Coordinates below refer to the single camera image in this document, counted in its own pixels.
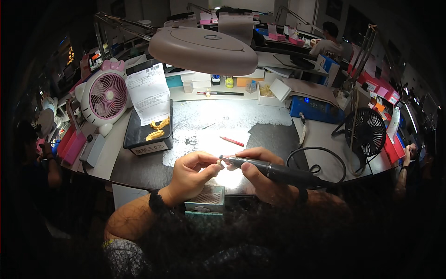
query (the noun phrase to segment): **fan grille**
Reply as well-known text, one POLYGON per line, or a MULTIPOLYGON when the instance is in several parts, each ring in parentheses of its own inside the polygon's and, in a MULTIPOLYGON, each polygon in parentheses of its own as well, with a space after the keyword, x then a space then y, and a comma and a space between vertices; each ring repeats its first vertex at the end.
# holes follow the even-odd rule
MULTIPOLYGON (((350 146, 354 113, 345 122, 345 138, 350 146)), ((370 108, 359 108, 356 115, 353 147, 360 149, 365 156, 378 154, 386 141, 386 126, 381 116, 370 108)))
POLYGON ((101 119, 118 115, 127 102, 127 87, 117 74, 107 73, 99 77, 90 90, 90 108, 101 119))

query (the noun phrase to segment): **barcode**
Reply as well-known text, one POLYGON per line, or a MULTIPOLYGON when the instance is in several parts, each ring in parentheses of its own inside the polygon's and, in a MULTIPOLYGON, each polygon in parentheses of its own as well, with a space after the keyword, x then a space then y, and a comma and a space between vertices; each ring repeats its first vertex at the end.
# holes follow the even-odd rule
POLYGON ((156 69, 158 69, 159 66, 160 65, 153 66, 152 68, 149 68, 149 69, 145 70, 145 72, 148 73, 149 71, 156 70, 156 69))

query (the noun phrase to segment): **white t-shirt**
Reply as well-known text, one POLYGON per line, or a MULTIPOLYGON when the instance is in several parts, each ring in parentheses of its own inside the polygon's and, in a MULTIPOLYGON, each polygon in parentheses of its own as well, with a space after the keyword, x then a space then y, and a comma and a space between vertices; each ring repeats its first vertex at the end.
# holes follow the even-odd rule
POLYGON ((330 57, 337 63, 342 61, 342 51, 343 47, 339 44, 336 44, 330 40, 320 40, 313 48, 310 50, 310 55, 317 56, 318 54, 322 54, 324 56, 330 57))

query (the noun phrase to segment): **yellow dental model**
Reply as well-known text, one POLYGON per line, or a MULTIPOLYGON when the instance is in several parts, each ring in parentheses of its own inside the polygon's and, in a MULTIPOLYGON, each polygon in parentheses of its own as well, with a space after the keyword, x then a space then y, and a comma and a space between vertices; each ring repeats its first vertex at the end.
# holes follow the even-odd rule
POLYGON ((164 128, 164 126, 166 126, 167 124, 170 124, 170 116, 168 116, 166 119, 164 119, 159 125, 156 125, 154 121, 152 121, 150 123, 150 127, 156 129, 156 130, 160 130, 162 128, 164 128))
POLYGON ((153 140, 154 138, 160 137, 160 136, 162 136, 162 135, 164 135, 164 131, 163 131, 163 130, 158 130, 158 131, 155 131, 155 132, 150 133, 150 134, 145 138, 145 140, 146 140, 146 141, 151 141, 151 140, 153 140))

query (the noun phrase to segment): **red pencil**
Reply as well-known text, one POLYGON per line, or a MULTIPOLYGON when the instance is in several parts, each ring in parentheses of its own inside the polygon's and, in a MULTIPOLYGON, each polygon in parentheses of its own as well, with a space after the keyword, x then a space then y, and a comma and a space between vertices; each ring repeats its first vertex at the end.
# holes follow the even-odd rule
POLYGON ((220 137, 221 137, 222 139, 224 139, 225 141, 235 143, 236 145, 239 145, 239 146, 245 146, 243 143, 241 143, 241 142, 237 142, 237 141, 235 141, 235 140, 231 140, 230 138, 222 137, 222 136, 220 136, 220 137))

